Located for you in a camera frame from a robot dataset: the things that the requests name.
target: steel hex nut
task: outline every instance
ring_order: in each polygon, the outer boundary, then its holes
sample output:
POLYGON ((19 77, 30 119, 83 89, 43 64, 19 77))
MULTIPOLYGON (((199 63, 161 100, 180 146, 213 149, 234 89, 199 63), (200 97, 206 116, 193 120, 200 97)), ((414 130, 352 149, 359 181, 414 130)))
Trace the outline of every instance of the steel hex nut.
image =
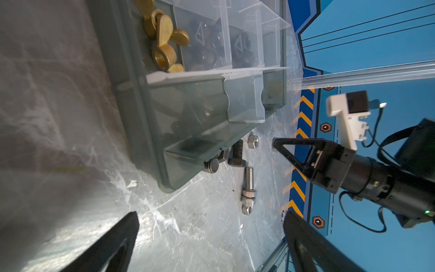
POLYGON ((242 190, 242 195, 246 196, 247 198, 254 198, 257 196, 257 190, 242 190))
POLYGON ((244 195, 242 195, 242 203, 246 206, 253 207, 255 203, 257 202, 256 198, 247 198, 244 195))
POLYGON ((258 147, 259 139, 257 135, 250 135, 248 137, 248 147, 250 149, 256 149, 258 147))

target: black hex bolt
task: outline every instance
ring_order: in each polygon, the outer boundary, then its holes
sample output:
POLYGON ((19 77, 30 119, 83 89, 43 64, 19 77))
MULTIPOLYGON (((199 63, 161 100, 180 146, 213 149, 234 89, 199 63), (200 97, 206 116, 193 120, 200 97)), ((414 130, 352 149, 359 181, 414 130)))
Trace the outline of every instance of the black hex bolt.
POLYGON ((214 174, 219 169, 219 160, 217 158, 213 158, 209 161, 204 162, 204 172, 214 174))
POLYGON ((233 157, 228 159, 228 164, 234 167, 245 167, 246 161, 243 159, 243 140, 240 139, 233 145, 233 157))

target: stainless steel bolt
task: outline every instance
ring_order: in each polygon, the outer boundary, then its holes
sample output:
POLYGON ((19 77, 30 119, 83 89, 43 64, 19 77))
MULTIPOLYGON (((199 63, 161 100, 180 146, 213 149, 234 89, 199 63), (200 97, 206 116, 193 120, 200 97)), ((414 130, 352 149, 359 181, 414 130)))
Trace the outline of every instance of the stainless steel bolt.
POLYGON ((254 168, 245 167, 245 188, 242 190, 242 212, 250 215, 256 202, 257 191, 254 190, 254 168))

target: hex bolt head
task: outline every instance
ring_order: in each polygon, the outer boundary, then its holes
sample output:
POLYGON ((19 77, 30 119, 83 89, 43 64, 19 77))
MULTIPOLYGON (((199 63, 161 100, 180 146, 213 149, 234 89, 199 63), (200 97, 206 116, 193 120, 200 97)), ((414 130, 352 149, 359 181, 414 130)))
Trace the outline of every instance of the hex bolt head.
POLYGON ((220 153, 216 156, 216 158, 219 160, 219 163, 226 161, 229 157, 230 157, 229 149, 221 150, 220 153))
POLYGON ((235 158, 229 158, 228 159, 228 165, 234 166, 234 167, 245 167, 246 161, 243 159, 235 159, 235 158))
POLYGON ((234 167, 246 166, 246 161, 243 159, 243 140, 238 140, 233 145, 233 157, 228 159, 228 165, 234 167))
POLYGON ((252 213, 252 207, 246 206, 245 204, 242 205, 242 212, 245 215, 250 215, 252 213))
POLYGON ((256 149, 258 147, 259 139, 257 135, 250 135, 248 137, 248 147, 250 149, 256 149))

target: hexagon decal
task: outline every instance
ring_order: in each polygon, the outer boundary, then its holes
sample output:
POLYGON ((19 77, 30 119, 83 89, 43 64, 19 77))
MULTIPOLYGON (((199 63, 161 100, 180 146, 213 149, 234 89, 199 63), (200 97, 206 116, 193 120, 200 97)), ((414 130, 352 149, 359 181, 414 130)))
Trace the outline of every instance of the hexagon decal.
POLYGON ((324 228, 325 220, 323 220, 320 216, 313 217, 313 225, 316 228, 324 228))
POLYGON ((328 133, 332 130, 332 126, 328 123, 323 123, 320 125, 320 130, 324 133, 328 133))

